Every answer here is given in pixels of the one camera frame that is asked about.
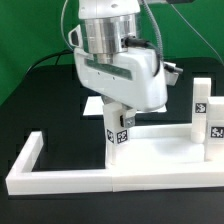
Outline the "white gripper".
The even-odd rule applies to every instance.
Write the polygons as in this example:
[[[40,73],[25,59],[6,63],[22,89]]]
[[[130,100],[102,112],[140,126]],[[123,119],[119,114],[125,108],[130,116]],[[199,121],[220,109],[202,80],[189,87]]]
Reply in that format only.
[[[162,62],[154,49],[129,47],[113,55],[111,64],[98,63],[84,51],[81,27],[68,34],[74,46],[74,59],[81,84],[101,94],[104,105],[118,101],[124,109],[121,126],[135,125],[136,110],[151,112],[163,107],[168,100],[167,86],[174,86],[183,73],[174,63]]]

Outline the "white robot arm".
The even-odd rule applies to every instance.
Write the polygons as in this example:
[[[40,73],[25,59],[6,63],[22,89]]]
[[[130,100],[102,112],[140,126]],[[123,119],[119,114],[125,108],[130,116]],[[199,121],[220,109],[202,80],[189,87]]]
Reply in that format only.
[[[138,111],[163,107],[167,87],[183,72],[163,59],[160,45],[140,37],[140,7],[193,0],[79,0],[80,24],[69,32],[83,86],[124,107],[120,123],[135,124]]]

